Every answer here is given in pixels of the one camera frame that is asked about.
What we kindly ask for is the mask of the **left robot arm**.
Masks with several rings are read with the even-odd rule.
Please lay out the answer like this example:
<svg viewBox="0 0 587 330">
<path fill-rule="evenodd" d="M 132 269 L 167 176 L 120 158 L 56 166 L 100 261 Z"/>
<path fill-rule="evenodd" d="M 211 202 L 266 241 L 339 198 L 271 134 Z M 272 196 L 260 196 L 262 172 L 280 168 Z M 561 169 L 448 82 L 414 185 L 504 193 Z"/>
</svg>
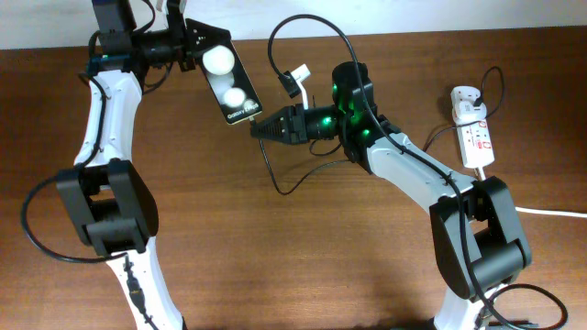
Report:
<svg viewBox="0 0 587 330">
<path fill-rule="evenodd" d="M 89 43 L 86 74 L 92 94 L 83 145 L 71 169 L 54 183 L 80 240 L 94 249 L 91 263 L 115 274 L 139 329 L 184 329 L 167 289 L 156 249 L 156 202 L 132 163 L 135 116 L 151 68 L 202 69 L 226 120 L 261 110 L 228 30 L 183 16 L 184 1 L 160 1 L 154 10 L 168 26 L 138 27 L 127 1 L 95 1 L 98 30 Z"/>
</svg>

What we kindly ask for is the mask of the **black Samsung smartphone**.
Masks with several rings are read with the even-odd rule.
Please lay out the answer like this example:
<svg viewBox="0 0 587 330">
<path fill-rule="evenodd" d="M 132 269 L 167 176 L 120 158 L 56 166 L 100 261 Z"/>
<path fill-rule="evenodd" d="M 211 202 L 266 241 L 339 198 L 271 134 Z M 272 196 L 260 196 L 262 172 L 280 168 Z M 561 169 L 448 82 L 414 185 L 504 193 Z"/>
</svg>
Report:
<svg viewBox="0 0 587 330">
<path fill-rule="evenodd" d="M 262 112 L 260 98 L 231 42 L 206 50 L 200 62 L 229 125 L 250 120 Z"/>
</svg>

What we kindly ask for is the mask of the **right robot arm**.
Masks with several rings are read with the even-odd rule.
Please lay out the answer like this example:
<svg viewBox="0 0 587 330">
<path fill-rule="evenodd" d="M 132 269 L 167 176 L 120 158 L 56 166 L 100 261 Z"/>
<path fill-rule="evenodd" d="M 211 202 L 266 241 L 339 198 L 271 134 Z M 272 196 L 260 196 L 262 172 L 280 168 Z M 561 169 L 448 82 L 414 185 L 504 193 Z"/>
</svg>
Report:
<svg viewBox="0 0 587 330">
<path fill-rule="evenodd" d="M 506 184 L 451 170 L 378 115 L 365 64 L 339 64 L 332 83 L 331 105 L 286 106 L 253 124 L 251 135 L 287 145 L 338 138 L 349 161 L 390 182 L 429 214 L 437 267 L 448 289 L 426 329 L 525 329 L 494 306 L 532 261 Z"/>
</svg>

